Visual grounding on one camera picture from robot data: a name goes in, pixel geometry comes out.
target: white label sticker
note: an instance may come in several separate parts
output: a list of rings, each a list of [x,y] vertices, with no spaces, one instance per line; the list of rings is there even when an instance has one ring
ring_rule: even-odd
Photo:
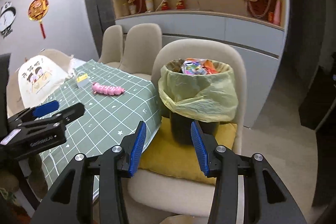
[[[19,132],[21,131],[21,129],[14,129],[11,133],[9,133],[1,142],[0,144],[2,145],[6,145],[10,142],[11,139],[13,139]]]

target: yellow trash bag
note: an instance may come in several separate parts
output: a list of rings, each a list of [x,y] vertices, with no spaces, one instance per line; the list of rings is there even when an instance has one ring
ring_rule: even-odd
[[[184,60],[173,60],[161,68],[158,81],[163,104],[172,112],[202,122],[228,122],[236,115],[238,98],[235,75],[228,65],[212,61],[212,75],[179,73]]]

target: yellow label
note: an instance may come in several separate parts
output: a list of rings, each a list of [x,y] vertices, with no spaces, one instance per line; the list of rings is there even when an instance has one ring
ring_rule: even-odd
[[[85,79],[88,78],[88,77],[89,77],[89,76],[87,75],[87,73],[84,74],[84,75],[81,75],[81,76],[79,76],[79,77],[77,78],[77,82],[83,81],[83,80],[85,80]]]

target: clock face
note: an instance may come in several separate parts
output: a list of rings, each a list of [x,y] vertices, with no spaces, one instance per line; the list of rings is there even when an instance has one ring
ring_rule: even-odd
[[[8,8],[0,15],[0,32],[3,32],[6,28],[12,25],[15,15],[16,11],[14,7]]]

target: panda clock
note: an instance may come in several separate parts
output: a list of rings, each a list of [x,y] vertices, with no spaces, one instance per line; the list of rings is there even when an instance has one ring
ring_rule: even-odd
[[[16,16],[16,9],[11,2],[6,2],[0,11],[0,32],[3,38],[9,35],[13,30],[11,26]]]

